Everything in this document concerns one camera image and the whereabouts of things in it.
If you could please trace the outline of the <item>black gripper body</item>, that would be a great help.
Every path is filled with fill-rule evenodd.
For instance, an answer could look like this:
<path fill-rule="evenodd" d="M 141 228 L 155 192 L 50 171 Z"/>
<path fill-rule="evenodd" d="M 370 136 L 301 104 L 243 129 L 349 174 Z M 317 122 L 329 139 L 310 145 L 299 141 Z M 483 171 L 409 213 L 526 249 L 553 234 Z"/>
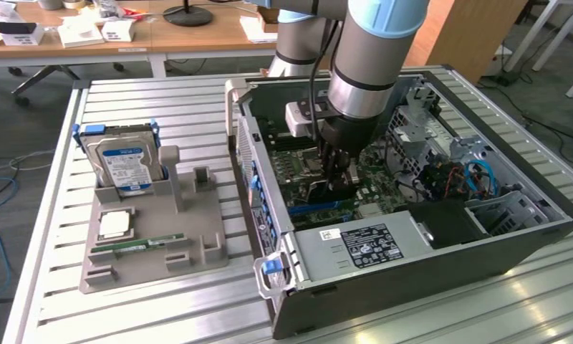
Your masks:
<path fill-rule="evenodd" d="M 333 151 L 357 158 L 369 145 L 377 125 L 378 117 L 355 119 L 339 115 L 322 118 L 318 122 L 321 158 L 327 158 Z"/>

